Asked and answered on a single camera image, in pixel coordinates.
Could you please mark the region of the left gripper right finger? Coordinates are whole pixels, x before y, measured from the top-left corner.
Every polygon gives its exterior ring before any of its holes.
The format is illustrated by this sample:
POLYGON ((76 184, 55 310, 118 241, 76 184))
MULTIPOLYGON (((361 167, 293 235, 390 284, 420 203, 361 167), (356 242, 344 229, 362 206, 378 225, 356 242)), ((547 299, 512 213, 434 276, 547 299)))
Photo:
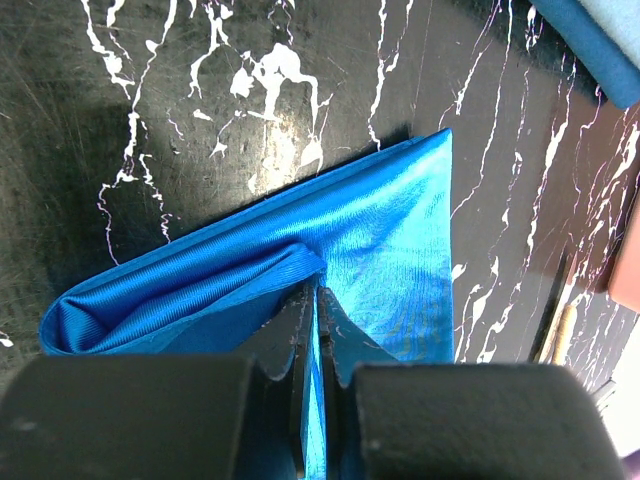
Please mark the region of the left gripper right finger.
POLYGON ((318 291, 330 479, 622 479, 588 393, 539 364, 395 360, 318 291))

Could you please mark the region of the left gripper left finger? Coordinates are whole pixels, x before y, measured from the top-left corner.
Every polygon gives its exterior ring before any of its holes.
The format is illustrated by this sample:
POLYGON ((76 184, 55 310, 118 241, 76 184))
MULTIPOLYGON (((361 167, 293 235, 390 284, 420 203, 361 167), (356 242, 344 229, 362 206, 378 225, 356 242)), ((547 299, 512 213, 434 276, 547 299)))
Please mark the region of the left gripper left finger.
POLYGON ((5 479, 300 479, 315 289, 229 353, 45 357, 1 401, 5 479))

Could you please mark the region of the blue cloth napkin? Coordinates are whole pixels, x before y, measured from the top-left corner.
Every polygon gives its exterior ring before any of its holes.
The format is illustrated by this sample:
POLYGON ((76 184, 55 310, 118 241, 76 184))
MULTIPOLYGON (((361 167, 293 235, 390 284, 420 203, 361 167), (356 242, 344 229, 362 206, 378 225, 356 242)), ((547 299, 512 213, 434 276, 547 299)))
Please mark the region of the blue cloth napkin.
POLYGON ((326 475, 318 291, 395 360, 453 354, 452 134, 414 138, 325 172, 94 276, 45 313, 45 357, 229 353, 315 289, 305 474, 326 475))

